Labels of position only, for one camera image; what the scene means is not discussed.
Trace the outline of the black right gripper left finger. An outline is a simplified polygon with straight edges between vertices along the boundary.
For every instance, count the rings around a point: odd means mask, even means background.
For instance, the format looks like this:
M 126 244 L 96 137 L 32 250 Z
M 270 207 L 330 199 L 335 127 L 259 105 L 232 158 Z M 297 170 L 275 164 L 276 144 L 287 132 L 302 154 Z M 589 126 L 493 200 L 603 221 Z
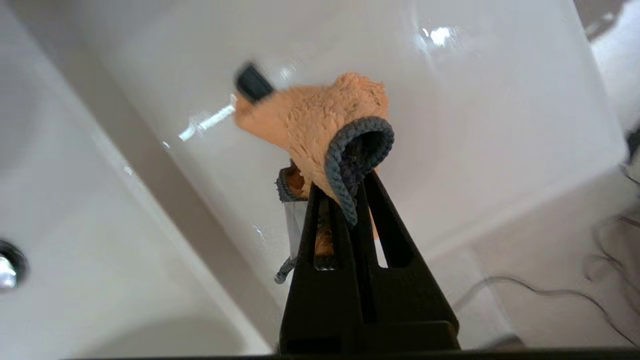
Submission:
M 318 220 L 327 205 L 335 269 L 314 266 Z M 279 331 L 281 354 L 349 354 L 358 347 L 361 299 L 350 229 L 340 207 L 311 187 L 301 243 Z

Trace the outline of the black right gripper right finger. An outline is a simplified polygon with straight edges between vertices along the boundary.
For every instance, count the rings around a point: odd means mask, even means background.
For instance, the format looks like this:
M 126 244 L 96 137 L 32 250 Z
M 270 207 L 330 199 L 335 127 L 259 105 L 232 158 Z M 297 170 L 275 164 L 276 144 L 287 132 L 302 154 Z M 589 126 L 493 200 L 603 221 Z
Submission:
M 457 351 L 459 323 L 378 175 L 356 195 L 350 231 L 365 351 Z

